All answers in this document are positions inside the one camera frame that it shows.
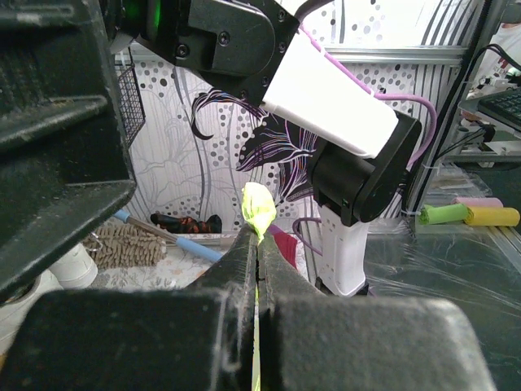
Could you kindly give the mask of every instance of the red and black object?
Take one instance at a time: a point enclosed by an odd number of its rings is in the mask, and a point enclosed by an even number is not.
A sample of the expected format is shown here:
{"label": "red and black object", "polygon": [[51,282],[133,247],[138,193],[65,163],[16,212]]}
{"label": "red and black object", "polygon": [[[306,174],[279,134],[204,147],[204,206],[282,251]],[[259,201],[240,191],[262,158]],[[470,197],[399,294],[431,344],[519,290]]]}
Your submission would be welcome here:
{"label": "red and black object", "polygon": [[220,234],[222,220],[214,214],[206,222],[199,222],[192,217],[171,217],[161,213],[150,216],[153,224],[171,234]]}

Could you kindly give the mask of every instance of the neon yellow object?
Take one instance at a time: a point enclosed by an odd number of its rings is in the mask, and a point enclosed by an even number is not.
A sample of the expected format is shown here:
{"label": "neon yellow object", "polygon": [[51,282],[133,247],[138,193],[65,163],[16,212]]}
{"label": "neon yellow object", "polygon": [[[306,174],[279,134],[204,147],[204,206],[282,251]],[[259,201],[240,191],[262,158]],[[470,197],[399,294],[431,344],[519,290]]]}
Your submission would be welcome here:
{"label": "neon yellow object", "polygon": [[243,217],[257,233],[260,244],[270,224],[277,217],[274,198],[266,186],[255,182],[244,185]]}

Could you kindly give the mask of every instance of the black mesh basket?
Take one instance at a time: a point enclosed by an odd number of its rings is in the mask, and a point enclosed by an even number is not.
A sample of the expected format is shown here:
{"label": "black mesh basket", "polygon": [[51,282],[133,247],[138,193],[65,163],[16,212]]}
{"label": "black mesh basket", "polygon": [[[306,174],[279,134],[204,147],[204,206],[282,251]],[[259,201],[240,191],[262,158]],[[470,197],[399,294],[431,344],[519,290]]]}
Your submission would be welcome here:
{"label": "black mesh basket", "polygon": [[145,109],[139,92],[138,77],[129,49],[129,64],[116,64],[116,75],[121,90],[121,117],[127,135],[128,146],[145,125]]}

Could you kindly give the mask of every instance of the plastic bag roll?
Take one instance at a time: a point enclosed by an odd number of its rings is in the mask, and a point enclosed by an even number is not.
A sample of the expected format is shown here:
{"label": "plastic bag roll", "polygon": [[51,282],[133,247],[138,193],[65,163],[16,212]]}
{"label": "plastic bag roll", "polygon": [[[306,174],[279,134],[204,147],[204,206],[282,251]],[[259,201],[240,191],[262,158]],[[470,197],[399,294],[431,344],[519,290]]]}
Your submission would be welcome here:
{"label": "plastic bag roll", "polygon": [[483,208],[471,206],[465,223],[469,226],[517,226],[519,212],[514,208]]}
{"label": "plastic bag roll", "polygon": [[467,197],[456,197],[453,204],[464,204],[466,206],[479,206],[484,208],[502,208],[503,203],[499,198],[483,197],[483,198],[467,198]]}
{"label": "plastic bag roll", "polygon": [[425,205],[420,213],[422,224],[443,224],[444,222],[461,222],[468,217],[468,208],[464,204],[454,204],[435,208]]}

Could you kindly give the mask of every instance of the keyboard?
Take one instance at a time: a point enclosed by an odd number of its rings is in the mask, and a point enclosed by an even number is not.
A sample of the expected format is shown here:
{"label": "keyboard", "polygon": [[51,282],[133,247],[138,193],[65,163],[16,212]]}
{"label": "keyboard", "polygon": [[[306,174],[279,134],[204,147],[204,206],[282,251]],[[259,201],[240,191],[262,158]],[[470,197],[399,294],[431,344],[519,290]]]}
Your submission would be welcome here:
{"label": "keyboard", "polygon": [[478,111],[521,132],[521,88],[481,98]]}

